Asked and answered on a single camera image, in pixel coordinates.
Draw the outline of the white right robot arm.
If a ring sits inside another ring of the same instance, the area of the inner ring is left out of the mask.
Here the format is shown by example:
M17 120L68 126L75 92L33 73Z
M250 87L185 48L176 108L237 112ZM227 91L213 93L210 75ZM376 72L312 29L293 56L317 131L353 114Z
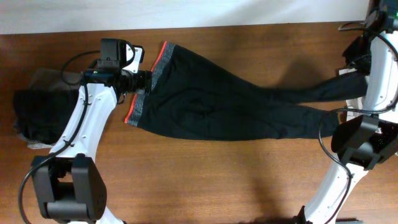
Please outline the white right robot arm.
M397 153L397 1L370 1L363 21L348 22L340 31L362 34L343 52L349 68L369 73L360 108L345 108L348 118L335 130L332 160L323 182L291 223L336 223L356 184L377 164Z

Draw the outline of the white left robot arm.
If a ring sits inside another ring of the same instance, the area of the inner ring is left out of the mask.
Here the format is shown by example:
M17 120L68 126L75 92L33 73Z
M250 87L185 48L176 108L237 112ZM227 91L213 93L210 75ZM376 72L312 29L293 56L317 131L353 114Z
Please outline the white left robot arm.
M106 206L107 189L95 160L105 124L119 96L146 95L150 71L87 70L73 113L49 155L32 161L40 214L57 223L122 223Z

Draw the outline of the black leggings with red waistband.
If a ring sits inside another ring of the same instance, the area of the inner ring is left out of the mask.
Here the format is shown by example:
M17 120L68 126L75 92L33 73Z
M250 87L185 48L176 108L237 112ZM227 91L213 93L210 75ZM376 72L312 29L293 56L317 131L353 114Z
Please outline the black leggings with red waistband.
M134 96L124 121L178 139L316 139L331 136L339 119L309 103L360 98L367 87L364 75L351 72L298 90L263 88L165 42L150 93Z

